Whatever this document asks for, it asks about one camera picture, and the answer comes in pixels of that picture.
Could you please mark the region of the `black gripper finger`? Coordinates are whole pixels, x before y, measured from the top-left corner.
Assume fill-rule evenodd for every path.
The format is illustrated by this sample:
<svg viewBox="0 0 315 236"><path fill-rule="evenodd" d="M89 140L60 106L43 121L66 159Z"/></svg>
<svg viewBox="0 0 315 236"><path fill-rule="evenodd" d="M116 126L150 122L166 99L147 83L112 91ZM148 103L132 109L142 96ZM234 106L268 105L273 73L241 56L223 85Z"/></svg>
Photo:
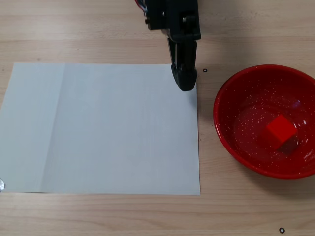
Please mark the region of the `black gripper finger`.
<svg viewBox="0 0 315 236"><path fill-rule="evenodd" d="M176 81L182 91L190 91L195 86L196 50L196 41L186 41L176 45Z"/></svg>
<svg viewBox="0 0 315 236"><path fill-rule="evenodd" d="M179 56L181 55L181 43L176 43L168 38L168 46L171 57L171 70L176 84L180 84L180 73L179 73Z"/></svg>

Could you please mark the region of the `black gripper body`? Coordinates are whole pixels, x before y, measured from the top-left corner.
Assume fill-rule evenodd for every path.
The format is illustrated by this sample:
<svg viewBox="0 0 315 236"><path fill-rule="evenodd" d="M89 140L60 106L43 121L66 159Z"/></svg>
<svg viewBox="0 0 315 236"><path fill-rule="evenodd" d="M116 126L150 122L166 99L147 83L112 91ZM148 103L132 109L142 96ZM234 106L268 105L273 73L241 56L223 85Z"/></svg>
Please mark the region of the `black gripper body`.
<svg viewBox="0 0 315 236"><path fill-rule="evenodd" d="M201 39L198 1L145 0L144 5L149 30L161 30L172 41Z"/></svg>

